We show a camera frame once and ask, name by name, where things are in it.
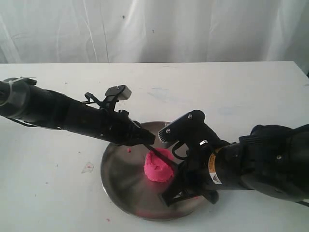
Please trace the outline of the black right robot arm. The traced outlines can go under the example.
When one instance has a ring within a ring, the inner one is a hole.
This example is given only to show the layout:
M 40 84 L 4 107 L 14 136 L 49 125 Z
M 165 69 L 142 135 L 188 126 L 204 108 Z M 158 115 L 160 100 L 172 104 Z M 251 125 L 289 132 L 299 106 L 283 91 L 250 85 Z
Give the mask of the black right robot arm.
M 202 196 L 217 203 L 221 190 L 255 190 L 307 205 L 309 127 L 256 125 L 238 142 L 220 139 L 205 123 L 174 122 L 158 137 L 175 152 L 187 146 L 174 179 L 161 194 L 166 205 Z

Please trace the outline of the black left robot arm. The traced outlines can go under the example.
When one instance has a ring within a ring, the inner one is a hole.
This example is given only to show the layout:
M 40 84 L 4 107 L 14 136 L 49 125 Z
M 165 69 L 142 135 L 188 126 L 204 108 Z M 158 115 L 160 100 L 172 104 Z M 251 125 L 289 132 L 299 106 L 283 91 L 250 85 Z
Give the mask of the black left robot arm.
M 152 145 L 155 135 L 129 118 L 115 105 L 131 96 L 126 85 L 108 88 L 100 101 L 85 94 L 86 101 L 42 89 L 30 78 L 9 78 L 0 83 L 0 115 L 26 127 L 65 130 L 116 145 Z

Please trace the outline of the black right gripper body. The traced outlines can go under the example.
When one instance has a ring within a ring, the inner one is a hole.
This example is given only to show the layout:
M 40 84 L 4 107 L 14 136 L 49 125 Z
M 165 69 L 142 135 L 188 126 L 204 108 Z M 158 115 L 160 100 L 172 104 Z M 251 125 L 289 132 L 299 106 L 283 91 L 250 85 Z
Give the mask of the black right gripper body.
M 205 123 L 180 143 L 188 147 L 183 178 L 190 189 L 244 189 L 238 143 L 221 140 Z

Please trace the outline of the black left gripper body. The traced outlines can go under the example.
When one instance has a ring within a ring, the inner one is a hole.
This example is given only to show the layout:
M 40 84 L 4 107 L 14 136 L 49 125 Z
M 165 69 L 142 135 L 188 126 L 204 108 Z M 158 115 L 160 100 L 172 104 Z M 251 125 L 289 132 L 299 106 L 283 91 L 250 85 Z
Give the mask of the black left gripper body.
M 132 121 L 126 110 L 107 111 L 87 107 L 82 114 L 82 134 L 109 142 L 130 139 Z

